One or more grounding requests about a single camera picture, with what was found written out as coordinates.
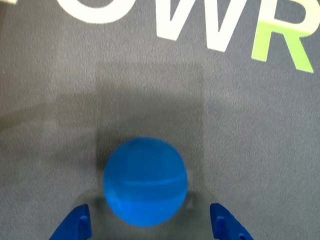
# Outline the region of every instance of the blue plastic ball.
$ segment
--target blue plastic ball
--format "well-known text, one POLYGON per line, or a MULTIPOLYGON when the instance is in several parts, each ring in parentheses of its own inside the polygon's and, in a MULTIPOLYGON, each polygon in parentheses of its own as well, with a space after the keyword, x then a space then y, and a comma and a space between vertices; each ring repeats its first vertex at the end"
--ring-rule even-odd
POLYGON ((107 204, 120 219, 136 227, 169 220, 184 203, 187 190, 183 159, 172 146, 156 138, 124 143, 104 169, 107 204))

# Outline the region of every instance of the ball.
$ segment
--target ball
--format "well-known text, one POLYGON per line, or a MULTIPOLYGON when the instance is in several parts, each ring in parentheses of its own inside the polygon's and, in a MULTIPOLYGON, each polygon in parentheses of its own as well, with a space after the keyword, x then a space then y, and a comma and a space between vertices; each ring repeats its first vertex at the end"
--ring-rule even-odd
POLYGON ((168 143, 139 137, 119 146, 103 175, 103 192, 116 216, 136 227, 162 224, 175 215, 188 190, 187 171, 168 143))

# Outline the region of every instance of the letter r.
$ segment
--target letter r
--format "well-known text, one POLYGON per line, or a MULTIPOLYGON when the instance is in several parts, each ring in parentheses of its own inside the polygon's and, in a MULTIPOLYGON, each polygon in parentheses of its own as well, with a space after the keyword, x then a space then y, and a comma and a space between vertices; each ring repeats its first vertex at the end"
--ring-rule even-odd
POLYGON ((251 57, 255 60, 267 61, 271 33, 283 34, 290 51, 295 68, 313 73, 306 51, 300 37, 313 34, 320 23, 320 6, 317 0, 290 0, 305 8, 305 19, 295 24, 275 19, 278 0, 261 0, 260 12, 254 37, 251 57))

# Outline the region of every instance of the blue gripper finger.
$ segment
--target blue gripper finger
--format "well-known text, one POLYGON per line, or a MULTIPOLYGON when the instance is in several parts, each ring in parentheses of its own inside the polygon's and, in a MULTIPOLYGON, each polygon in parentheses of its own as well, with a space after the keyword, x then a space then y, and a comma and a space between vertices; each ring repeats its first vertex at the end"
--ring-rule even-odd
POLYGON ((211 204, 210 218, 215 239, 254 240, 240 222, 221 204, 211 204))
POLYGON ((49 240, 87 240, 92 237, 87 204, 75 207, 62 221, 49 240))

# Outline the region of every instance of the white printed letter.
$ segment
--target white printed letter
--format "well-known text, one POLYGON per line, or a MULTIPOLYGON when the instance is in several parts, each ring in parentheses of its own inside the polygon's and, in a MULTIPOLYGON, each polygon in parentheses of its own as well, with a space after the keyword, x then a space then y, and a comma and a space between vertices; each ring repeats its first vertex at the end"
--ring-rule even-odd
POLYGON ((57 0, 71 16, 90 24, 107 24, 121 19, 133 7, 136 0, 113 0, 109 5, 93 8, 78 0, 57 0))
POLYGON ((171 0, 155 0, 156 35, 177 40, 196 0, 180 0, 170 21, 171 0))
POLYGON ((204 0, 208 49, 226 51, 246 2, 247 0, 231 0, 219 31, 217 0, 204 0))

